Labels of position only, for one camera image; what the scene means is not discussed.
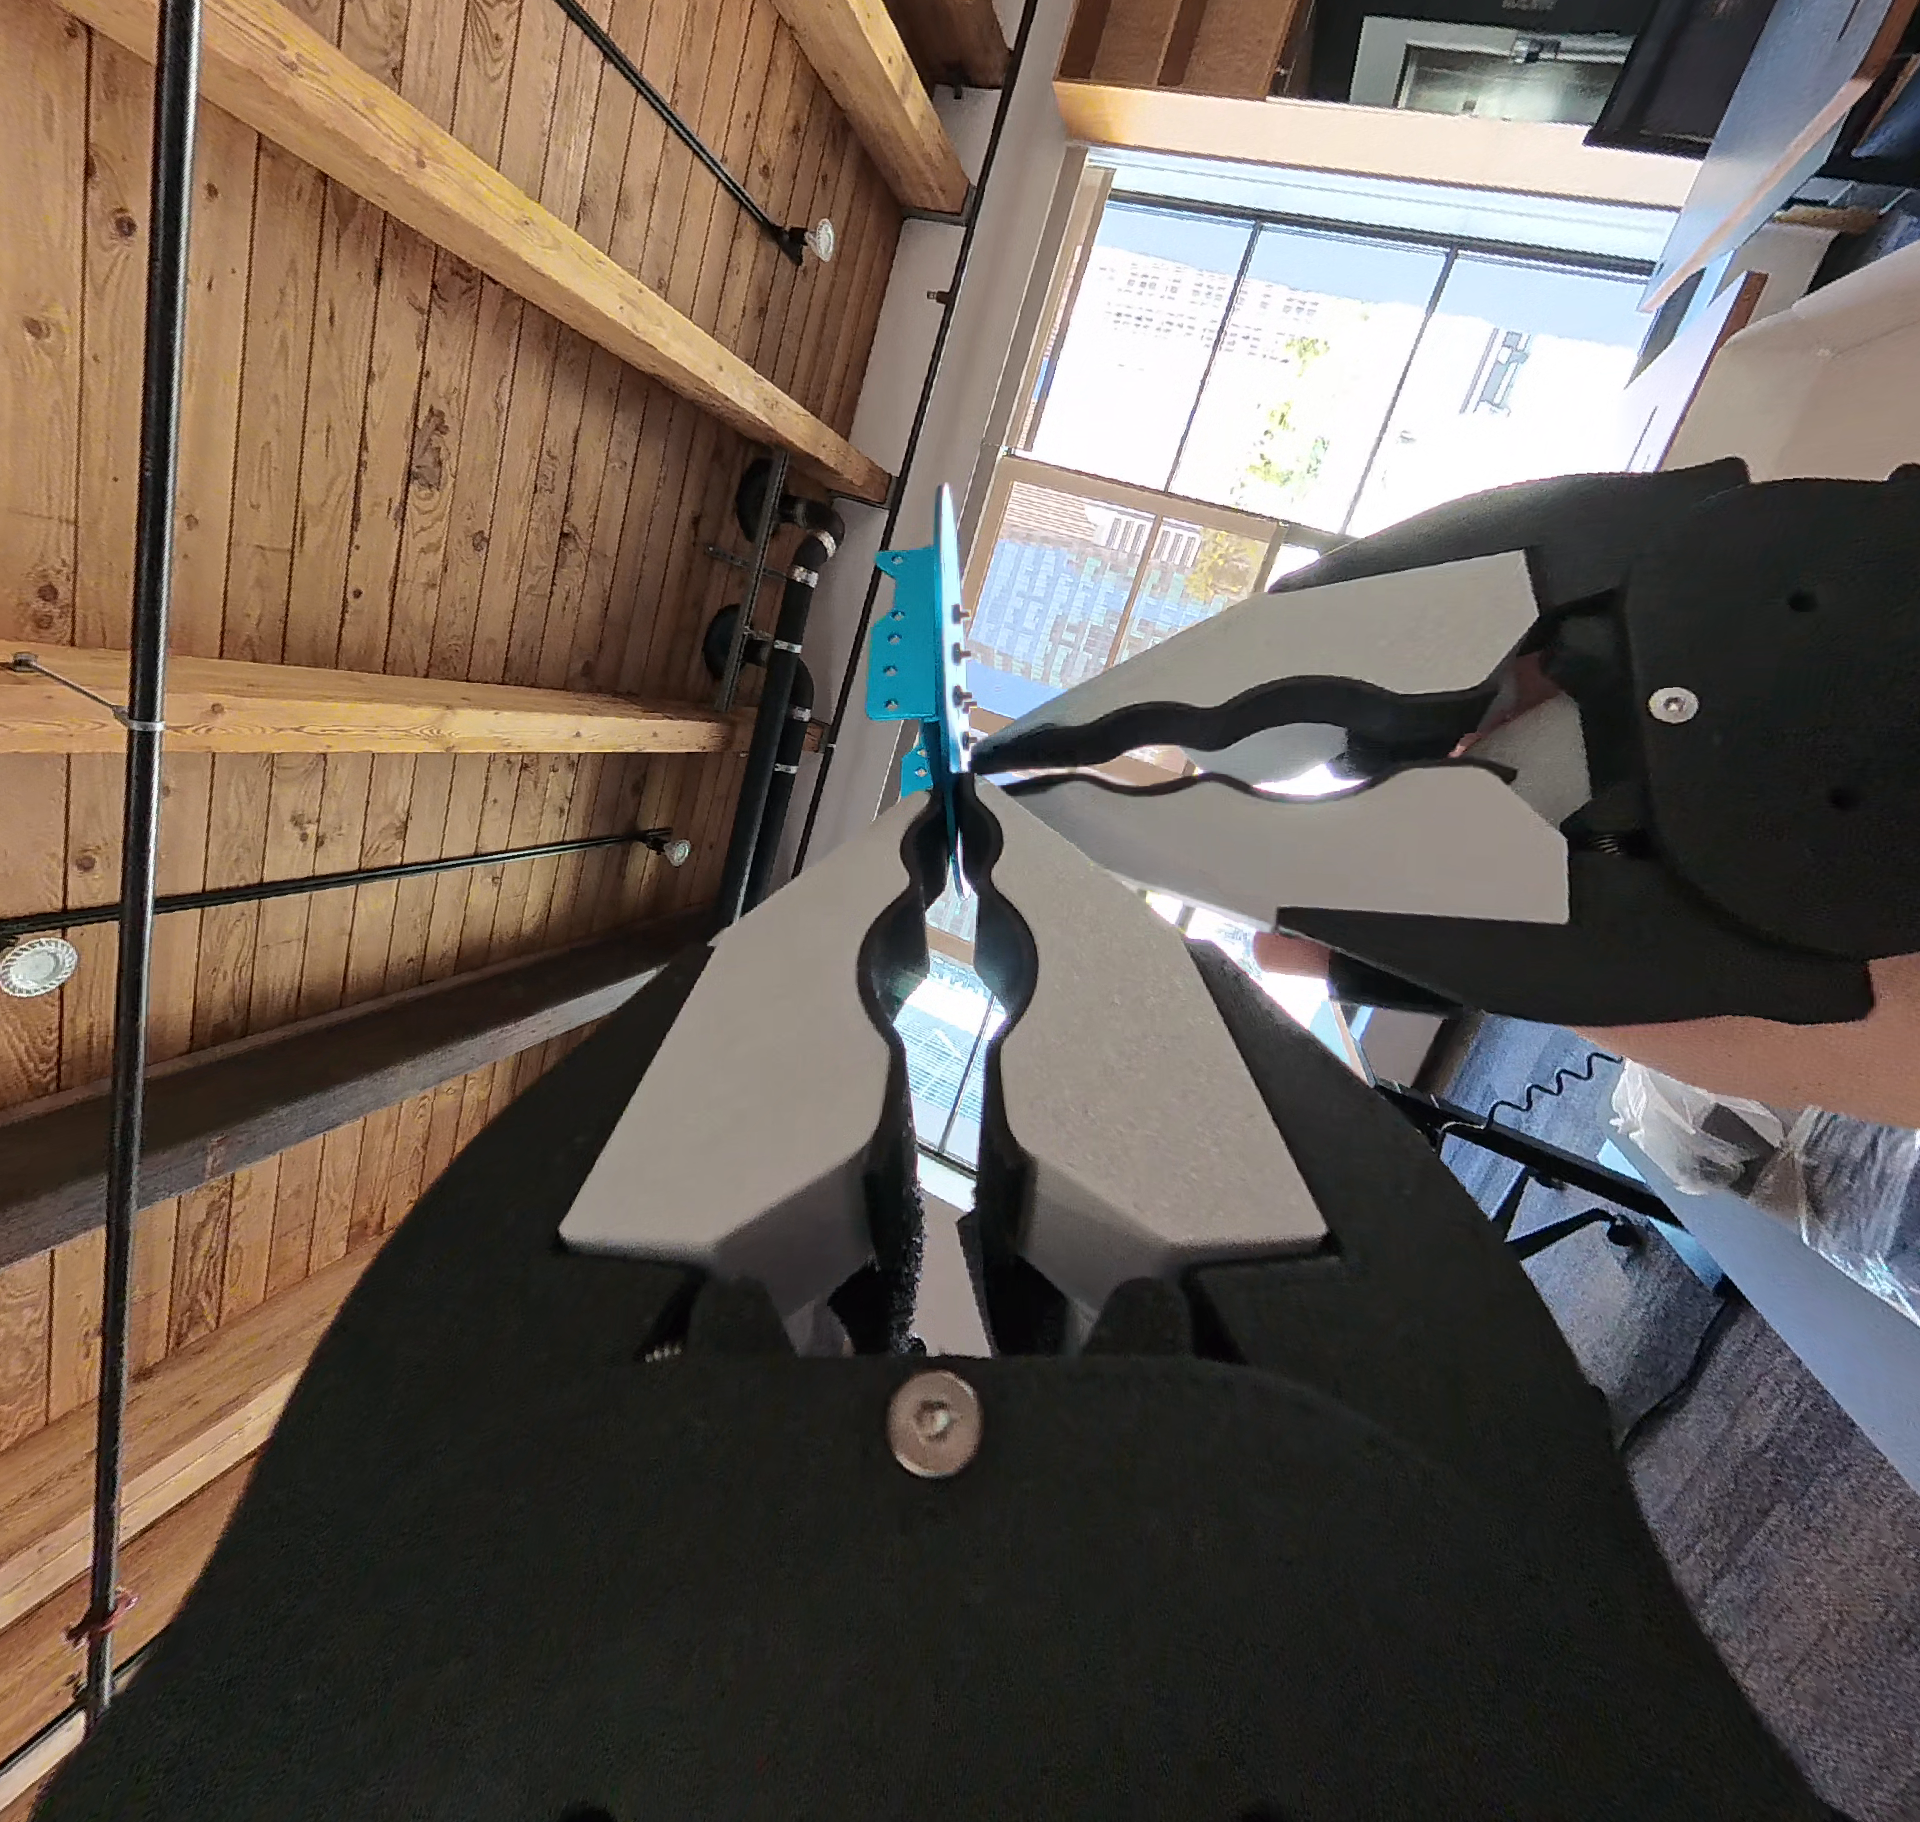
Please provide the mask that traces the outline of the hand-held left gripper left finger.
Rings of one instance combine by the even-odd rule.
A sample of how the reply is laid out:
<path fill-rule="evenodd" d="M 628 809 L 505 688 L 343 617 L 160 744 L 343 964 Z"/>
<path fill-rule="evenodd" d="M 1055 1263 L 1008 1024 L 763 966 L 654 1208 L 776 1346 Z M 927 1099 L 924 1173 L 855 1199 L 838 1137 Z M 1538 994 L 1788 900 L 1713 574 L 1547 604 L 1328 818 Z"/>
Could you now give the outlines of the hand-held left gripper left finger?
<path fill-rule="evenodd" d="M 905 1352 L 924 1256 L 894 1024 L 927 972 L 942 800 L 911 796 L 707 951 L 558 1237 L 759 1280 Z"/>

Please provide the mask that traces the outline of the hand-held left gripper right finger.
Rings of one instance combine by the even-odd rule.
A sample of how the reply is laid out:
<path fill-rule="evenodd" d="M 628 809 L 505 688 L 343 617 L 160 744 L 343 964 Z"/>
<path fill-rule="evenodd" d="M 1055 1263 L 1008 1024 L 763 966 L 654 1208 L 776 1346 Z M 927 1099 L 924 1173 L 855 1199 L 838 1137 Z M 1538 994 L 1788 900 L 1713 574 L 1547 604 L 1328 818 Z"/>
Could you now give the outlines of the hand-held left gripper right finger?
<path fill-rule="evenodd" d="M 997 1352 L 1057 1352 L 1138 1279 L 1328 1241 L 1186 941 L 991 782 L 964 786 L 974 972 L 1003 1025 L 970 1268 Z"/>

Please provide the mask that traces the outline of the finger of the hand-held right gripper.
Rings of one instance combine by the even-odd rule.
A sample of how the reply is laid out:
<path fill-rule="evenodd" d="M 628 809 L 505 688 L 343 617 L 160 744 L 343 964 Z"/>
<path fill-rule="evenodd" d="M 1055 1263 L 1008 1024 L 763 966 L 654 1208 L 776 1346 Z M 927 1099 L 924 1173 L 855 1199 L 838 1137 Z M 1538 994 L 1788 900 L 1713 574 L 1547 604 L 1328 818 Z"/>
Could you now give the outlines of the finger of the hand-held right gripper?
<path fill-rule="evenodd" d="M 1286 583 L 988 735 L 980 776 L 1171 750 L 1230 779 L 1442 760 L 1494 711 L 1542 620 L 1523 555 Z"/>
<path fill-rule="evenodd" d="M 1571 847 L 1489 763 L 1397 768 L 1290 799 L 1234 779 L 1123 787 L 1092 774 L 980 781 L 1111 874 L 1278 925 L 1286 910 L 1571 923 Z"/>

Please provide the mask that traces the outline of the blue perforated metal bracket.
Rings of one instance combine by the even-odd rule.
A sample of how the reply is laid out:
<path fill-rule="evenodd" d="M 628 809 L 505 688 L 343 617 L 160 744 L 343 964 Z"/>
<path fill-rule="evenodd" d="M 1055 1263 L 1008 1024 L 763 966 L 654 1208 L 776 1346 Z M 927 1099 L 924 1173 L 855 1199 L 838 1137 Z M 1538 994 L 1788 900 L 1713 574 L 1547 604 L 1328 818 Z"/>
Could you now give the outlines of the blue perforated metal bracket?
<path fill-rule="evenodd" d="M 949 648 L 942 549 L 887 549 L 878 559 L 890 590 L 869 636 L 865 713 L 905 730 L 899 799 L 936 789 L 946 755 Z"/>

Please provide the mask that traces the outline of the person's right forearm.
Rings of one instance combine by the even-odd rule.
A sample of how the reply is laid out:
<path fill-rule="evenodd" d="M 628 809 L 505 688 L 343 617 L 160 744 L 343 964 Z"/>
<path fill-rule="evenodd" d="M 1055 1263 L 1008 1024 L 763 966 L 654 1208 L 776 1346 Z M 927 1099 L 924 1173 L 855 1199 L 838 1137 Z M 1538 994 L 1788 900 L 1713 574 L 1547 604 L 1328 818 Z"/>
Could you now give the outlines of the person's right forearm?
<path fill-rule="evenodd" d="M 1691 1089 L 1774 1113 L 1820 1108 L 1884 1126 L 1917 1126 L 1917 1020 L 1881 1003 L 1853 1024 L 1697 1019 L 1592 1029 L 1597 1046 Z"/>

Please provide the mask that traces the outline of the grey desk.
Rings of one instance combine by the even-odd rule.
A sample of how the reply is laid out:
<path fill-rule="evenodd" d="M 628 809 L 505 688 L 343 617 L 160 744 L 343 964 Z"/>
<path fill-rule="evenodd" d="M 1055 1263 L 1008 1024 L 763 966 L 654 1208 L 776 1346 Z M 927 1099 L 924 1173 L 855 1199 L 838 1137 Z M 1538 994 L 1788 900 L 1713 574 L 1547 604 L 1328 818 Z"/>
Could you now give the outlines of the grey desk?
<path fill-rule="evenodd" d="M 1884 1459 L 1917 1486 L 1917 1325 L 1737 1194 L 1686 1194 L 1630 1142 L 1622 1158 L 1676 1211 Z"/>

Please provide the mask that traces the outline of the large window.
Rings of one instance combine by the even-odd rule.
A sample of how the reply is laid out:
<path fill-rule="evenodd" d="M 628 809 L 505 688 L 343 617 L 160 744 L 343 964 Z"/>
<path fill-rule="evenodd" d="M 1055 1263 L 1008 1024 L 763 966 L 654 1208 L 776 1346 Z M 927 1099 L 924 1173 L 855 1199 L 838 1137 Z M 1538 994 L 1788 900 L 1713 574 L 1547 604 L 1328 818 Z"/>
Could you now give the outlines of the large window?
<path fill-rule="evenodd" d="M 1334 226 L 1092 177 L 974 494 L 974 727 L 1342 541 L 1481 490 L 1630 467 L 1637 292 L 1521 226 Z"/>

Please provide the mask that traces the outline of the black ceiling pipes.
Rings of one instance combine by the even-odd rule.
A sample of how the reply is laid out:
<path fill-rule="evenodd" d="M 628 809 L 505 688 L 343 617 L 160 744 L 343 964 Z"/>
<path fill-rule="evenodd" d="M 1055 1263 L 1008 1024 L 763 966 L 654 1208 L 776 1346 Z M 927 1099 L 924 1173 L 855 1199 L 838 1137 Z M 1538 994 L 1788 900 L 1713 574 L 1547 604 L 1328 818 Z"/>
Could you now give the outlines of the black ceiling pipes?
<path fill-rule="evenodd" d="M 718 608 L 703 639 L 703 660 L 723 685 L 720 708 L 732 706 L 740 671 L 763 672 L 748 766 L 716 890 L 718 919 L 732 925 L 752 910 L 771 889 L 774 864 L 788 809 L 795 799 L 808 727 L 811 725 L 815 682 L 804 665 L 804 634 L 822 574 L 845 539 L 845 520 L 822 497 L 786 487 L 783 456 L 759 458 L 735 490 L 740 533 L 753 542 L 753 559 L 730 559 L 749 570 L 748 601 Z M 801 539 L 783 573 L 780 608 L 769 633 L 752 624 L 757 595 L 767 582 L 767 544 L 780 527 Z"/>

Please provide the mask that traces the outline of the wooden bookshelf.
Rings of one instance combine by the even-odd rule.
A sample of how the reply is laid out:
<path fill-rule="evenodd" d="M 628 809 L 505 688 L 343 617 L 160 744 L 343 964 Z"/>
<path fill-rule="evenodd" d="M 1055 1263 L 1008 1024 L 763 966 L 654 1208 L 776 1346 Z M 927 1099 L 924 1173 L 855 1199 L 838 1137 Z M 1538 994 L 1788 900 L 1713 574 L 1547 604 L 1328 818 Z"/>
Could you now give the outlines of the wooden bookshelf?
<path fill-rule="evenodd" d="M 1309 74 L 1316 0 L 1073 0 L 1057 64 L 1088 145 L 1433 188 L 1678 211 L 1697 165 L 1597 148 L 1586 128 L 1391 104 L 1277 97 Z"/>

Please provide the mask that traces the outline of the black sprinkler pipe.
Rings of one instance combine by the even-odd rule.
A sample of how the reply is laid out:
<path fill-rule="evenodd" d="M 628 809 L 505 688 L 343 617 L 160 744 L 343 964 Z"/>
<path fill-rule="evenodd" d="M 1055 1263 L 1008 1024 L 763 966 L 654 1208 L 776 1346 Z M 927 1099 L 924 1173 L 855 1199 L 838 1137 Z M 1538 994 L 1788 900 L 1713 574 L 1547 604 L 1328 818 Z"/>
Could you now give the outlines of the black sprinkler pipe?
<path fill-rule="evenodd" d="M 162 825 L 165 641 L 179 485 L 179 394 L 189 319 L 189 261 L 205 0 L 158 0 L 158 89 L 148 229 L 148 292 L 140 393 L 140 502 L 132 555 L 131 700 L 116 923 L 109 1135 L 102 1277 L 102 1389 L 97 1408 L 83 1737 L 112 1703 L 115 1632 L 131 1606 L 121 1588 L 124 1479 L 131 1399 L 131 1329 L 140 1241 L 140 1164 L 148 1070 L 153 934 Z"/>

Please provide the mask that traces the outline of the black lighting rail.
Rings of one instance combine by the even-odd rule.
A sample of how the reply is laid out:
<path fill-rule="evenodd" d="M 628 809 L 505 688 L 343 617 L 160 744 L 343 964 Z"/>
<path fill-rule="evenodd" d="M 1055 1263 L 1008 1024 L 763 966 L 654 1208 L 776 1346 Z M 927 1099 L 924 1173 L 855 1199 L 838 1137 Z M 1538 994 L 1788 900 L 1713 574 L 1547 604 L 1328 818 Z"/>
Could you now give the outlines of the black lighting rail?
<path fill-rule="evenodd" d="M 586 834 L 573 837 L 538 846 L 515 846 L 503 850 L 484 850 L 473 855 L 440 855 L 416 861 L 398 861 L 376 868 L 360 868 L 348 872 L 328 872 L 328 874 L 300 874 L 300 877 L 283 877 L 283 880 L 262 880 L 256 883 L 232 883 L 215 889 L 197 889 L 172 895 L 160 895 L 155 900 L 155 916 L 176 916 L 176 914 L 203 914 L 226 906 L 246 906 L 287 897 L 311 897 L 333 890 L 362 890 L 380 883 L 402 883 L 411 880 L 432 877 L 432 874 L 465 874 L 469 870 L 501 870 L 515 866 L 521 861 L 538 861 L 538 859 L 560 859 L 568 855 L 583 855 L 591 850 L 605 847 L 630 847 L 639 846 L 651 850 L 651 832 L 654 828 L 632 828 L 617 829 L 604 834 Z M 112 905 L 94 905 L 94 906 L 70 906 L 58 910 L 35 910 L 24 916 L 4 916 L 3 917 L 3 943 L 13 938 L 29 936 L 63 936 L 75 928 L 98 926 L 98 925 L 116 925 L 124 917 L 124 909 Z"/>
<path fill-rule="evenodd" d="M 645 78 L 638 63 L 619 47 L 604 22 L 587 12 L 580 0 L 549 3 L 564 13 L 566 22 L 586 37 L 597 55 L 612 67 L 617 78 L 638 95 L 638 101 L 660 118 L 660 125 L 690 154 L 690 160 L 709 173 L 735 209 L 757 224 L 757 231 L 760 231 L 764 239 L 771 242 L 788 262 L 791 262 L 791 266 L 801 269 L 811 242 L 809 226 L 783 224 L 771 218 L 744 184 L 734 177 L 727 163 L 707 145 L 698 131 L 685 120 L 660 88 Z"/>

